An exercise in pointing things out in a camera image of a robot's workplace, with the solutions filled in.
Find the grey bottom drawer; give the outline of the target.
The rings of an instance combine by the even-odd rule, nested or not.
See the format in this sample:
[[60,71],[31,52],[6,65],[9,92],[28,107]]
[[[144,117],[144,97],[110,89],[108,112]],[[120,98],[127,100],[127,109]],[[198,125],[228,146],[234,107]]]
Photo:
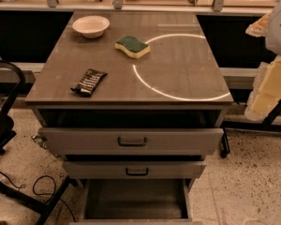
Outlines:
[[90,180],[69,225],[202,225],[191,217],[184,180]]

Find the grey drawer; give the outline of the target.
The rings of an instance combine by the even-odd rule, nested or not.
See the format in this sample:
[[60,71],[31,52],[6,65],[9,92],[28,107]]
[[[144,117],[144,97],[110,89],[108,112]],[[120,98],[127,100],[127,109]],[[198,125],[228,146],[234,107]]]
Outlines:
[[[73,179],[184,179],[199,178],[204,161],[65,161]],[[127,176],[126,168],[149,169],[146,176]]]
[[[55,155],[173,156],[208,155],[218,146],[221,128],[41,128],[48,149]],[[122,147],[124,141],[141,141],[143,147]]]
[[69,225],[202,225],[191,217],[184,180],[90,180]]

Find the grey drawer cabinet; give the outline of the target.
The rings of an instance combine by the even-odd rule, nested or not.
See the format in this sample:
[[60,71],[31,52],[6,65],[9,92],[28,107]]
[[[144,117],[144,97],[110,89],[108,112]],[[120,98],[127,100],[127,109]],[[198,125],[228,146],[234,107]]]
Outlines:
[[[221,128],[232,102],[197,17],[111,11],[103,37],[67,28],[27,96],[40,128]],[[138,59],[115,48],[132,36],[150,46]],[[87,69],[107,75],[90,97],[71,91]],[[204,161],[208,155],[68,155],[63,161]]]

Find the grey top drawer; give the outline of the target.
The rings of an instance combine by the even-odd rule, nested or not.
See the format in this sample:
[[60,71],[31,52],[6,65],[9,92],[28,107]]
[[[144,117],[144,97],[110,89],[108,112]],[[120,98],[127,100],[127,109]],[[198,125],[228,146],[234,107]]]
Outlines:
[[[173,156],[208,155],[218,146],[221,128],[41,128],[48,149],[55,155]],[[122,147],[124,141],[141,141],[143,147]]]

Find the grey middle drawer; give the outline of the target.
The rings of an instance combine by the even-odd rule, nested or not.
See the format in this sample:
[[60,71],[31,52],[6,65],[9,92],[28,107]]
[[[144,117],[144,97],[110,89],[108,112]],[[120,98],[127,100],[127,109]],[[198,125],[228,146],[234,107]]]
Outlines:
[[[65,161],[73,179],[184,179],[199,178],[204,161]],[[127,176],[126,168],[149,169],[146,176]]]

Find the metal railing with posts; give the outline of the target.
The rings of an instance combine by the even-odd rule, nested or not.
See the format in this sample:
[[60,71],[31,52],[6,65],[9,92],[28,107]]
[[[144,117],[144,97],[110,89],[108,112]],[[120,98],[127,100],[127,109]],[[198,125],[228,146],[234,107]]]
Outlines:
[[276,0],[0,0],[0,10],[153,10],[264,14]]

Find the green yellow sponge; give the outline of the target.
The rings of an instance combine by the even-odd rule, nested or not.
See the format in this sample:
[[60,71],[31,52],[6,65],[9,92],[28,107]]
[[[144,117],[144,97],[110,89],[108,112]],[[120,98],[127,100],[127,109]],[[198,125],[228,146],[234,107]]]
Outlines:
[[115,42],[115,48],[133,59],[141,58],[150,51],[150,46],[148,44],[141,42],[136,37],[132,36],[118,39]]

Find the black snack bar wrapper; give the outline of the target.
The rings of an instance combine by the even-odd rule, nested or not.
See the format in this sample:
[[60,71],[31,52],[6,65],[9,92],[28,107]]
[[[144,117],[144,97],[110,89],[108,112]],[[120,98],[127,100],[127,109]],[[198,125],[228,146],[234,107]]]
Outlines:
[[106,72],[89,68],[83,74],[80,81],[74,87],[71,87],[71,91],[82,98],[89,98],[106,75]]

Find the white bowl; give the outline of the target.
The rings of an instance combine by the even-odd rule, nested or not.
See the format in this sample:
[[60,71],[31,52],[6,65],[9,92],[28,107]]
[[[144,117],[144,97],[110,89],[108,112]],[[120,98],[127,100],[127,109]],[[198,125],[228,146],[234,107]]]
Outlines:
[[72,24],[72,28],[85,38],[99,38],[110,26],[110,21],[102,16],[85,16]]

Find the black chair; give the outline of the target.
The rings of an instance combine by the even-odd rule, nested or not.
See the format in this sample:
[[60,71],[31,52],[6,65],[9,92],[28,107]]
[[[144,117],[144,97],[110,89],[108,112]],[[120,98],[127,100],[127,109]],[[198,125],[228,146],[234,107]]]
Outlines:
[[10,69],[19,78],[18,83],[11,90],[0,110],[0,155],[3,155],[5,153],[4,146],[16,135],[16,132],[13,130],[14,122],[8,115],[8,112],[25,84],[25,77],[17,66],[10,62],[3,61],[1,56],[0,68]]

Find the black metal stand frame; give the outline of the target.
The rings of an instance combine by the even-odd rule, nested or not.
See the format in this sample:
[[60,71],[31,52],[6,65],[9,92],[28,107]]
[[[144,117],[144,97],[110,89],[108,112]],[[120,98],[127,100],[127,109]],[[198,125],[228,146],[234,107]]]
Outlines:
[[[274,120],[281,113],[281,99],[278,101],[274,109],[269,113],[269,115],[260,123],[251,122],[236,122],[236,121],[224,121],[222,123],[222,128],[225,131],[227,128],[236,128],[244,130],[258,130],[258,131],[269,131],[269,132],[281,132],[281,125],[274,125]],[[229,141],[227,132],[221,139],[222,150],[220,156],[225,158],[230,153]]]

